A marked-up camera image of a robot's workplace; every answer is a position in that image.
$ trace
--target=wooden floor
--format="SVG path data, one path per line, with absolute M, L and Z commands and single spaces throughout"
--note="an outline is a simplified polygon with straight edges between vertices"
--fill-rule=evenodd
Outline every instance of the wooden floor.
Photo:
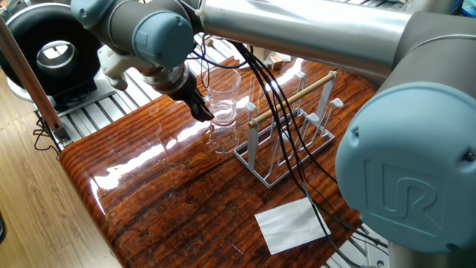
M 120 267 L 55 152 L 34 149 L 35 124 L 32 104 L 10 92 L 0 70 L 0 267 Z M 42 138 L 41 147 L 49 144 Z

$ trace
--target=wooden dowel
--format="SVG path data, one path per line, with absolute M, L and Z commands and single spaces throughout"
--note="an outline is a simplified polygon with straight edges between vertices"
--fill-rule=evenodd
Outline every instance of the wooden dowel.
M 299 91 L 298 93 L 292 95 L 290 98 L 288 98 L 289 105 L 292 105 L 296 101 L 299 101 L 300 99 L 306 97 L 309 93 L 315 91 L 316 89 L 320 88 L 321 86 L 325 85 L 327 82 L 332 81 L 335 78 L 335 73 L 330 72 L 328 75 L 325 77 L 322 77 L 320 80 L 317 82 L 313 83 L 311 86 L 306 87 L 305 89 Z M 277 105 L 276 107 L 276 112 L 281 112 L 283 110 L 283 107 L 281 107 L 280 104 Z M 262 115 L 258 116 L 255 118 L 256 122 L 258 124 L 261 124 L 262 122 L 270 119 L 273 116 L 273 113 L 269 109 L 268 111 L 264 112 Z M 248 126 L 250 128 L 255 127 L 254 121 L 249 121 Z
M 45 91 L 39 84 L 33 70 L 28 64 L 22 50 L 16 43 L 10 30 L 8 30 L 7 24 L 0 16 L 0 51 L 7 58 L 8 63 L 12 66 L 16 76 L 22 82 L 22 85 L 30 94 L 31 99 L 38 107 L 39 112 L 42 114 L 46 124 L 52 129 L 56 130 L 61 127 L 61 121 L 58 115 L 54 111 L 48 97 L 46 97 Z

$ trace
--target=cup rim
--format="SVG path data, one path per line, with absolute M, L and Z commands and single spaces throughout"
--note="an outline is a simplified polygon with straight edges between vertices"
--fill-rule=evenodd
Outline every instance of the cup rim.
M 223 69 L 223 68 L 220 68 L 220 67 L 216 67 L 216 68 L 212 68 L 210 71 L 207 71 L 206 75 L 203 77 L 204 80 L 207 80 L 207 77 L 208 75 L 212 72 L 212 71 L 215 71 L 215 70 L 219 70 L 219 69 Z M 241 77 L 241 74 L 239 74 L 239 72 L 236 70 L 236 69 L 225 69 L 227 71 L 234 71 L 235 74 L 238 74 L 238 85 L 233 88 L 233 89 L 230 89 L 230 90 L 226 90 L 226 91 L 221 91 L 221 90 L 216 90 L 216 89 L 213 89 L 210 87 L 210 85 L 207 86 L 207 89 L 210 90 L 210 91 L 213 91 L 213 92 L 218 92 L 218 93 L 229 93 L 229 92 L 233 92 L 235 90 L 237 90 L 239 88 L 239 86 L 241 86 L 241 81 L 242 81 L 242 77 Z

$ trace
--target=drinking glass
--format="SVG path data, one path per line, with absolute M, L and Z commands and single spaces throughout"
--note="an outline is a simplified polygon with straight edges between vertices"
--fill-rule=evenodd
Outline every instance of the drinking glass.
M 207 99 L 211 102 L 213 122 L 219 126 L 228 126 L 237 116 L 237 91 L 241 84 L 241 75 L 235 69 L 214 68 L 204 76 L 208 81 Z

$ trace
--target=blue joint cap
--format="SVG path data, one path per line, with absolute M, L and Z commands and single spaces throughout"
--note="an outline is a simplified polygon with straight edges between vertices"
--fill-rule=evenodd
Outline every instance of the blue joint cap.
M 115 0 L 71 0 L 71 12 L 89 30 L 106 15 L 114 3 Z
M 335 159 L 349 206 L 400 246 L 476 246 L 476 100 L 438 83 L 377 94 L 350 123 Z
M 140 58 L 173 68 L 182 64 L 192 52 L 193 29 L 177 13 L 159 11 L 137 25 L 132 35 L 132 47 Z

